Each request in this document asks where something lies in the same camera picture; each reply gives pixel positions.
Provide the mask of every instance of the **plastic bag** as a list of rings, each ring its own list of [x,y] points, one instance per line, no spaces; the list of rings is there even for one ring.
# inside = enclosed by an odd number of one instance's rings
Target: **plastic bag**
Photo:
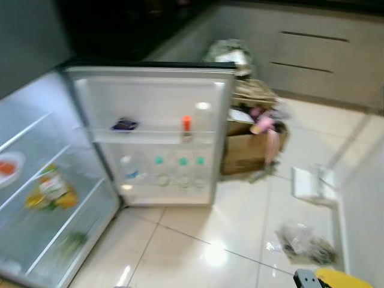
[[[332,264],[336,252],[325,239],[314,235],[313,230],[301,223],[286,223],[278,231],[283,250],[289,257],[304,256],[320,265]]]

